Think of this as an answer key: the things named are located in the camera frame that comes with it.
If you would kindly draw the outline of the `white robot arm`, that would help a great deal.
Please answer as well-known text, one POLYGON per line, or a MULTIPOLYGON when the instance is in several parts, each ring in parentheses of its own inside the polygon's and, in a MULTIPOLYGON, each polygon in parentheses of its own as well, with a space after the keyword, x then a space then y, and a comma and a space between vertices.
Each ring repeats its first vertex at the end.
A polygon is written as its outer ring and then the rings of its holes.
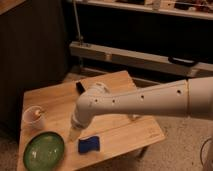
POLYGON ((96 82, 76 101, 69 139, 75 141, 95 116, 106 114, 213 120, 213 77, 184 79, 122 93, 112 93, 104 83, 96 82))

